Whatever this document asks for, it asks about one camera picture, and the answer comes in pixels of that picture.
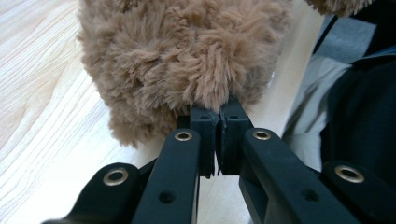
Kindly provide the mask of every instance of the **wooden table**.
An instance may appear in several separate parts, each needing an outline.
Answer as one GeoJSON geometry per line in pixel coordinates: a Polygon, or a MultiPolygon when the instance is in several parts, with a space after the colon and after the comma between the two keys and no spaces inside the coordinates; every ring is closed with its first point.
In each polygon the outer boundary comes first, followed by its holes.
{"type": "MultiPolygon", "coordinates": [[[[108,109],[80,62],[77,0],[0,2],[0,222],[63,217],[94,173],[113,162],[141,167],[162,141],[121,147],[108,109]]],[[[282,134],[322,18],[294,0],[276,78],[250,117],[282,134]]],[[[202,179],[199,223],[249,223],[237,177],[202,179]]]]}

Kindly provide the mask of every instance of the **brown fur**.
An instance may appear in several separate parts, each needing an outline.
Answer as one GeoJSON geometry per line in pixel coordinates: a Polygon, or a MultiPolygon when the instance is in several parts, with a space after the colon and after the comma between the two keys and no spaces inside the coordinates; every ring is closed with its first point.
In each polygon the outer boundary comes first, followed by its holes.
{"type": "Polygon", "coordinates": [[[372,4],[374,0],[305,0],[322,15],[347,17],[358,13],[362,8],[372,4]]]}
{"type": "Polygon", "coordinates": [[[270,80],[290,0],[81,0],[83,63],[111,109],[113,134],[137,145],[198,104],[245,109],[270,80]]]}

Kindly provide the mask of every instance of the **plush toy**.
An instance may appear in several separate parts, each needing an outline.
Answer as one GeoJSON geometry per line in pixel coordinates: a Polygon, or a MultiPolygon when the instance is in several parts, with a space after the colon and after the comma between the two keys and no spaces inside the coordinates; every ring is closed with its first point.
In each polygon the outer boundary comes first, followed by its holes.
{"type": "MultiPolygon", "coordinates": [[[[371,1],[307,2],[345,15],[371,1]]],[[[291,0],[81,0],[82,61],[114,136],[135,146],[165,136],[191,105],[219,111],[231,94],[249,110],[271,80],[290,8],[291,0]]]]}

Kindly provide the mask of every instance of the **light wood surface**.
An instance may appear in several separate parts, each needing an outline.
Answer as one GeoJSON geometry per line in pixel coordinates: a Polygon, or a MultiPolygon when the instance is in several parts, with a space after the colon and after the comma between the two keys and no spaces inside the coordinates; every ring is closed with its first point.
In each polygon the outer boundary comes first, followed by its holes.
{"type": "MultiPolygon", "coordinates": [[[[303,0],[276,77],[250,117],[282,134],[322,24],[303,0]]],[[[108,109],[80,62],[77,0],[0,1],[0,222],[64,217],[103,166],[141,167],[161,140],[121,147],[107,128],[108,109]]],[[[237,177],[202,179],[199,223],[249,223],[237,177]]]]}

